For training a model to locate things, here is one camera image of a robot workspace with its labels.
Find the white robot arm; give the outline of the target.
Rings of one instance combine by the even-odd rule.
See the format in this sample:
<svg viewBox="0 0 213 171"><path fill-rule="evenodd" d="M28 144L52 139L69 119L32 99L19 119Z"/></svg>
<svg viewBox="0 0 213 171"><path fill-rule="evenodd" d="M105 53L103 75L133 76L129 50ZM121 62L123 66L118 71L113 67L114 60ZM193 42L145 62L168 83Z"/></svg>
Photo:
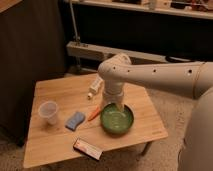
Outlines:
<svg viewBox="0 0 213 171"><path fill-rule="evenodd" d="M98 74L105 83L105 103L121 103L125 83L196 99L177 170L213 171L213 62L133 65L120 53L103 61Z"/></svg>

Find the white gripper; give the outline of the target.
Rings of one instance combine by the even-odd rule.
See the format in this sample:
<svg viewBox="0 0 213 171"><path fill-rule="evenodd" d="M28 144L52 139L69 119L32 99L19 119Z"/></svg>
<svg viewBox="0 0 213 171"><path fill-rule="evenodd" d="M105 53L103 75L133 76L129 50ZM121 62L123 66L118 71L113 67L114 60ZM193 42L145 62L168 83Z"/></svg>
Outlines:
<svg viewBox="0 0 213 171"><path fill-rule="evenodd" d="M106 107L107 105L114 103L119 111L124 111L123 99L124 99L123 91L115 94L110 94L109 92L103 91L101 106Z"/></svg>

